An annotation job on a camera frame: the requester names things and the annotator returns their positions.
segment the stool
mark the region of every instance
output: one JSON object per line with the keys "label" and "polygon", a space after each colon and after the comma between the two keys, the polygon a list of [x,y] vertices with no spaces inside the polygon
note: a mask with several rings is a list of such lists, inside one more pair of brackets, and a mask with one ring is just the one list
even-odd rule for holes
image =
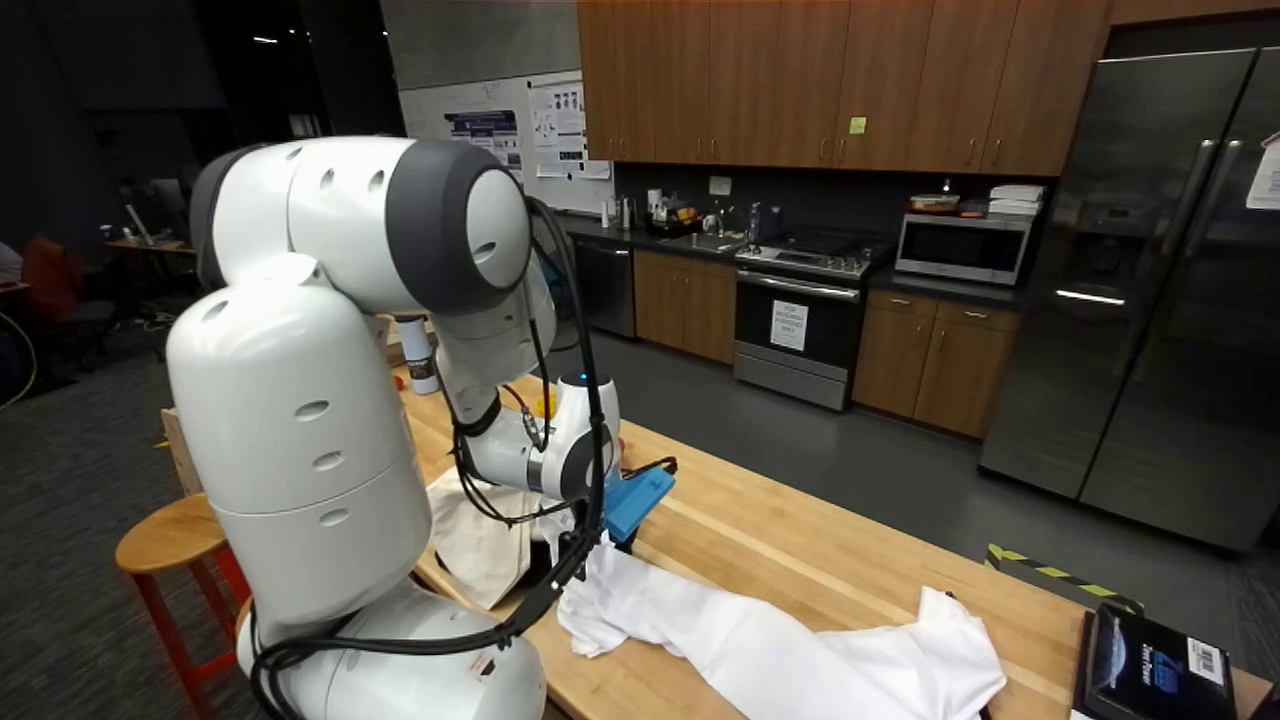
{"label": "stool", "polygon": [[[205,683],[235,667],[235,614],[247,599],[247,586],[241,564],[217,525],[205,494],[165,503],[148,522],[130,525],[130,531],[114,545],[114,569],[130,582],[135,598],[145,599],[153,627],[165,646],[165,655],[182,683],[187,703],[194,716],[213,716]],[[207,599],[217,627],[224,634],[226,650],[213,661],[194,661],[160,598],[160,571],[190,571],[200,598]]]}

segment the upper cabinet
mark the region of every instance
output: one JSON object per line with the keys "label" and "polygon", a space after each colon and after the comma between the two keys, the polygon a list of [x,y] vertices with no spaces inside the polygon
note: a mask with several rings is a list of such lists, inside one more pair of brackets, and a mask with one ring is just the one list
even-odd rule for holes
{"label": "upper cabinet", "polygon": [[579,0],[593,151],[1057,177],[1106,0]]}

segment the refrigerator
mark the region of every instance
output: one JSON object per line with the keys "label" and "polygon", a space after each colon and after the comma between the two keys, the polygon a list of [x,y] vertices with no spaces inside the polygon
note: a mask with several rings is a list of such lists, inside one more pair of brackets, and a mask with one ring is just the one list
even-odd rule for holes
{"label": "refrigerator", "polygon": [[1094,64],[980,467],[1253,549],[1280,503],[1280,47]]}

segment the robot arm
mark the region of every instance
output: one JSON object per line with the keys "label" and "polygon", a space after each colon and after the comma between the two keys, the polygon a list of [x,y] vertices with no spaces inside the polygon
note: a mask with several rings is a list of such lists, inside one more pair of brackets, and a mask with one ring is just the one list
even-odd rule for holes
{"label": "robot arm", "polygon": [[388,614],[428,542],[373,313],[433,320],[462,474],[601,501],[594,456],[612,452],[593,388],[562,393],[542,441],[498,410],[498,386],[548,351],[555,313],[518,185],[487,151],[302,141],[224,157],[194,181],[190,239],[200,278],[226,289],[179,318],[169,374],[257,598],[253,651]]}

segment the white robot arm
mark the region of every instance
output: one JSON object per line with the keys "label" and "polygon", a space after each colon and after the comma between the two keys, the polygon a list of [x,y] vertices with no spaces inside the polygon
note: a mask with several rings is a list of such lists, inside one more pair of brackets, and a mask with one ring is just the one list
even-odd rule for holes
{"label": "white robot arm", "polygon": [[367,329],[373,313],[433,320],[458,474],[566,503],[562,582],[601,531],[615,396],[566,388],[548,438],[498,410],[555,338],[518,185],[467,146],[253,150],[194,181],[190,239],[200,278],[226,289],[176,320],[169,374],[257,598],[241,665],[267,707],[539,716],[539,665],[512,634],[553,598],[487,634],[406,586],[428,503]]}

